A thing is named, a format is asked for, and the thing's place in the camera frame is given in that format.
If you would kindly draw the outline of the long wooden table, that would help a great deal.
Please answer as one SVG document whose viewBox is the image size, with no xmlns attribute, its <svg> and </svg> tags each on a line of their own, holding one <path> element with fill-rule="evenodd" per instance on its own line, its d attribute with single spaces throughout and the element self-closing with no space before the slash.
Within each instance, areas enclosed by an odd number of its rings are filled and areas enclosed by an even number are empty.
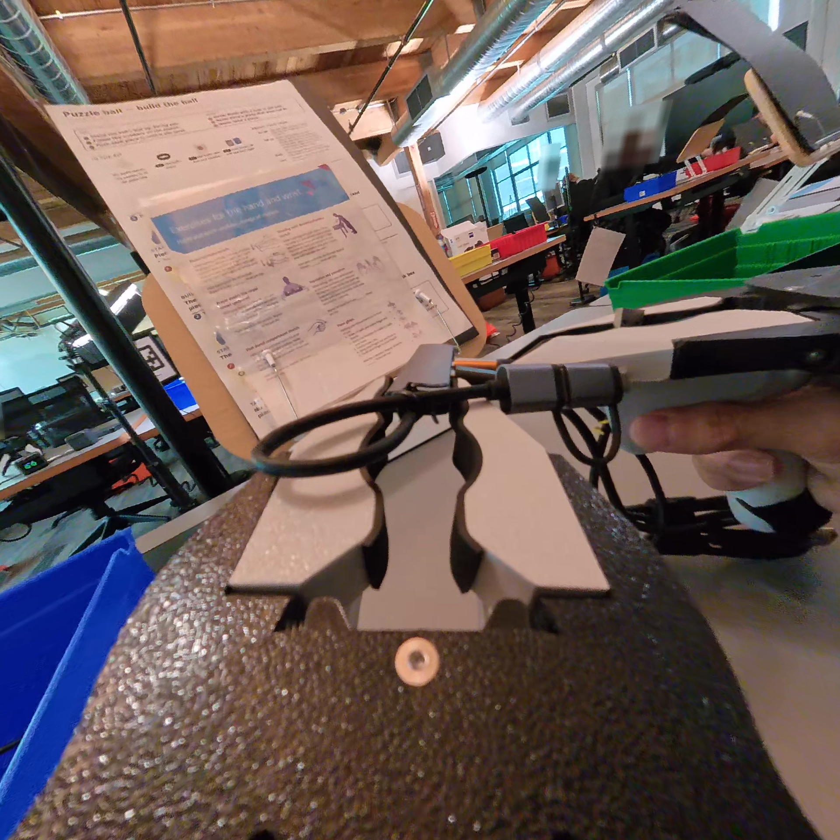
<svg viewBox="0 0 840 840">
<path fill-rule="evenodd" d="M 518 316 L 524 333 L 536 329 L 532 313 L 532 292 L 540 289 L 543 271 L 550 256 L 561 256 L 566 235 L 548 238 L 522 252 L 494 261 L 462 277 L 474 302 L 498 290 L 512 295 L 518 305 Z"/>
</svg>

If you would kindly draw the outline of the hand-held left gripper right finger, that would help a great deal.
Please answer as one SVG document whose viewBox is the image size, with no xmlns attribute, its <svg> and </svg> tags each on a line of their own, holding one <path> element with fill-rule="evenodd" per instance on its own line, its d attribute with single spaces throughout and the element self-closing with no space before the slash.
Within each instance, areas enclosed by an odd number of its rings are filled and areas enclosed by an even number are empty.
<svg viewBox="0 0 840 840">
<path fill-rule="evenodd" d="M 479 599 L 603 596 L 610 585 L 549 453 L 491 402 L 451 416 L 450 568 Z"/>
</svg>

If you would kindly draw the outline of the red plastic tray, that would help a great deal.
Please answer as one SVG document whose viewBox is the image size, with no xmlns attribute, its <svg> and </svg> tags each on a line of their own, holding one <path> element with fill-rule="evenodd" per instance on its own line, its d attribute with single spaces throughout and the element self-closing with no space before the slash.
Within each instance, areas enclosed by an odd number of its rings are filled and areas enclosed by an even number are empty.
<svg viewBox="0 0 840 840">
<path fill-rule="evenodd" d="M 740 162 L 742 158 L 742 147 L 736 146 L 723 152 L 710 154 L 709 156 L 694 156 L 685 161 L 684 173 L 686 179 L 696 176 L 710 174 L 728 168 Z"/>
</svg>

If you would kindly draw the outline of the yellow plastic basket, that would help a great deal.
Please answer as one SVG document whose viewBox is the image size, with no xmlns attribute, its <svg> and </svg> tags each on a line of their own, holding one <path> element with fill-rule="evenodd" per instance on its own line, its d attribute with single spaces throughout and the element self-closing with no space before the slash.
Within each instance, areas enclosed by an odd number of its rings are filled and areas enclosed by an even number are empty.
<svg viewBox="0 0 840 840">
<path fill-rule="evenodd" d="M 460 255 L 450 256 L 449 263 L 462 278 L 489 268 L 492 264 L 492 248 L 489 244 L 468 249 Z"/>
</svg>

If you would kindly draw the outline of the spiral metal duct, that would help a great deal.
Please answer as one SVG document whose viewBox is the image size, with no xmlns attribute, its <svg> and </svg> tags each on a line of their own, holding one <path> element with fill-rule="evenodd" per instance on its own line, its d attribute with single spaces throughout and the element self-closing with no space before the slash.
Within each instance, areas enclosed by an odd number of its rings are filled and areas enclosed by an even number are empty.
<svg viewBox="0 0 840 840">
<path fill-rule="evenodd" d="M 88 105 L 90 99 L 26 1 L 1 2 L 2 52 L 42 99 L 56 105 Z"/>
</svg>

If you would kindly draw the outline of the blue plastic tray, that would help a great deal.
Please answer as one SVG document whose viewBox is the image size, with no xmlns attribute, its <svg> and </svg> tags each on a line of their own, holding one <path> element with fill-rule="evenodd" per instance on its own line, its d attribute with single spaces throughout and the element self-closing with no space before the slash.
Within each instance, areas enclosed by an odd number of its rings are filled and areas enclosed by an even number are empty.
<svg viewBox="0 0 840 840">
<path fill-rule="evenodd" d="M 639 183 L 630 185 L 624 190 L 624 202 L 634 203 L 651 196 L 666 193 L 676 186 L 678 173 L 679 171 L 671 171 L 662 175 L 654 175 Z"/>
</svg>

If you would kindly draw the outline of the red plastic basket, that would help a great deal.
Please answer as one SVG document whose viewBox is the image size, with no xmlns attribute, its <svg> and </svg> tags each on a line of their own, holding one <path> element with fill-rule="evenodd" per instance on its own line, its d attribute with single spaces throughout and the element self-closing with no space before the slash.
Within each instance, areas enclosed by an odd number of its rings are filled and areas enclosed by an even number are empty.
<svg viewBox="0 0 840 840">
<path fill-rule="evenodd" d="M 537 245 L 548 241 L 545 223 L 524 227 L 516 232 L 504 234 L 490 241 L 492 261 L 502 261 L 519 255 Z"/>
</svg>

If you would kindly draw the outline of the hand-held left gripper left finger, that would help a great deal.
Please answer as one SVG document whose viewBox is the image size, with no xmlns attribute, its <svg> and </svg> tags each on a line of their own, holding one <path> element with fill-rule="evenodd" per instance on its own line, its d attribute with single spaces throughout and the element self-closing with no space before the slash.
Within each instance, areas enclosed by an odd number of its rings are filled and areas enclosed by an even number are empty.
<svg viewBox="0 0 840 840">
<path fill-rule="evenodd" d="M 376 480 L 387 459 L 330 476 L 279 478 L 227 589 L 250 594 L 379 589 L 389 542 Z"/>
</svg>

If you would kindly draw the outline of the green plastic bin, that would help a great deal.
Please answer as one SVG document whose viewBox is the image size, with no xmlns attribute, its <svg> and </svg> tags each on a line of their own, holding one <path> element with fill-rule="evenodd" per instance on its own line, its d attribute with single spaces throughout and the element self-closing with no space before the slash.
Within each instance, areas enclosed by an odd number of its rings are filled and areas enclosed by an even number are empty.
<svg viewBox="0 0 840 840">
<path fill-rule="evenodd" d="M 608 278 L 606 294 L 614 308 L 643 308 L 731 289 L 838 242 L 838 212 L 736 227 Z"/>
</svg>

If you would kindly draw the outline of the black metal pole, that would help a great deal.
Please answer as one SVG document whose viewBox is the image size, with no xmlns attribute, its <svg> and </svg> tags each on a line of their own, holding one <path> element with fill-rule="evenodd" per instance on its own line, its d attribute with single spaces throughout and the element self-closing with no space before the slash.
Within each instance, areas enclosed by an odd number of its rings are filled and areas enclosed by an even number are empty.
<svg viewBox="0 0 840 840">
<path fill-rule="evenodd" d="M 210 498 L 232 489 L 229 474 L 203 438 L 192 436 L 187 421 L 144 362 L 126 329 L 110 311 L 56 226 L 32 197 L 4 147 L 1 150 L 1 205 L 40 268 L 128 386 L 159 435 L 183 462 L 198 488 Z"/>
</svg>

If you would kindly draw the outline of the long grey usb hub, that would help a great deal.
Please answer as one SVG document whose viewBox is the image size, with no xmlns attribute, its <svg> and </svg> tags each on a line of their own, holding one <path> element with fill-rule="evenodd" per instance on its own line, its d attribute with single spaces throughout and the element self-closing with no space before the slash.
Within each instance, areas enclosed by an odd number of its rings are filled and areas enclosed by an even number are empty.
<svg viewBox="0 0 840 840">
<path fill-rule="evenodd" d="M 435 392 L 450 387 L 456 347 L 422 344 L 396 374 L 384 394 Z"/>
</svg>

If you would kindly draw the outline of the blue plastic bin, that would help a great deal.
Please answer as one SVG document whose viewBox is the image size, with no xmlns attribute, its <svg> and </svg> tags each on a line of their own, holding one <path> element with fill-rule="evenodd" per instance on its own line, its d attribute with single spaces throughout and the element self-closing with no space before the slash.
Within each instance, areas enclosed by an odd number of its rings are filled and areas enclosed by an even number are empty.
<svg viewBox="0 0 840 840">
<path fill-rule="evenodd" d="M 1 838 L 65 751 L 154 573 L 128 529 L 1 595 Z"/>
</svg>

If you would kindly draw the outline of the black hub cable grey plug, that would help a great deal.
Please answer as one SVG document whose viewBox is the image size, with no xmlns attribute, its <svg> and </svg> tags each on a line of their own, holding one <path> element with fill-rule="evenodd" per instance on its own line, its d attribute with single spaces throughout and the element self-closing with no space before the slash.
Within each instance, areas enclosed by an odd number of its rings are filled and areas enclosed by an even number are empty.
<svg viewBox="0 0 840 840">
<path fill-rule="evenodd" d="M 384 390 L 374 397 L 310 413 L 274 429 L 261 438 L 251 451 L 253 465 L 277 478 L 314 478 L 348 473 L 383 463 L 402 444 L 421 417 L 437 417 L 470 401 L 498 403 L 505 414 L 550 412 L 562 440 L 572 456 L 582 464 L 601 469 L 617 455 L 622 443 L 622 423 L 617 407 L 624 395 L 622 376 L 612 364 L 500 364 L 495 372 L 483 371 L 475 384 L 439 386 L 420 390 L 414 385 L 402 390 Z M 604 408 L 610 428 L 609 447 L 592 447 L 585 455 L 572 442 L 565 418 L 572 419 L 578 409 Z M 388 427 L 389 434 L 375 437 L 355 452 L 316 459 L 281 458 L 277 451 L 289 442 L 321 427 L 359 416 L 374 415 Z"/>
</svg>

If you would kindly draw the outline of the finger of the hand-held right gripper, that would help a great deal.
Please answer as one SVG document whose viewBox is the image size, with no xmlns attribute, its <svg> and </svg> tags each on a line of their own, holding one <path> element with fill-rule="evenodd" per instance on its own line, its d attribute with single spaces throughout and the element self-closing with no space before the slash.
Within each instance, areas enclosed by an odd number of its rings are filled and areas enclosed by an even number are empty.
<svg viewBox="0 0 840 840">
<path fill-rule="evenodd" d="M 803 341 L 674 341 L 671 350 L 616 359 L 623 398 L 616 414 L 622 450 L 648 449 L 632 441 L 633 422 L 644 415 L 701 403 L 749 403 L 791 392 L 811 378 Z"/>
<path fill-rule="evenodd" d="M 570 364 L 609 361 L 671 350 L 675 340 L 750 329 L 799 326 L 810 320 L 788 311 L 715 310 L 654 325 L 611 327 L 582 334 L 563 333 L 512 360 L 514 364 Z"/>
</svg>

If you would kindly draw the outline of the grey leaning board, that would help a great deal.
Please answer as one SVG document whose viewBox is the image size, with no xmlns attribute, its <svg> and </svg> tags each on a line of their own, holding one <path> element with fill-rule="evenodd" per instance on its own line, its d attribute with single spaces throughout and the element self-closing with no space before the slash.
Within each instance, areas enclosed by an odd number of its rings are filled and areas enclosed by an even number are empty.
<svg viewBox="0 0 840 840">
<path fill-rule="evenodd" d="M 594 226 L 584 247 L 576 281 L 586 286 L 603 287 L 625 236 L 622 231 Z"/>
</svg>

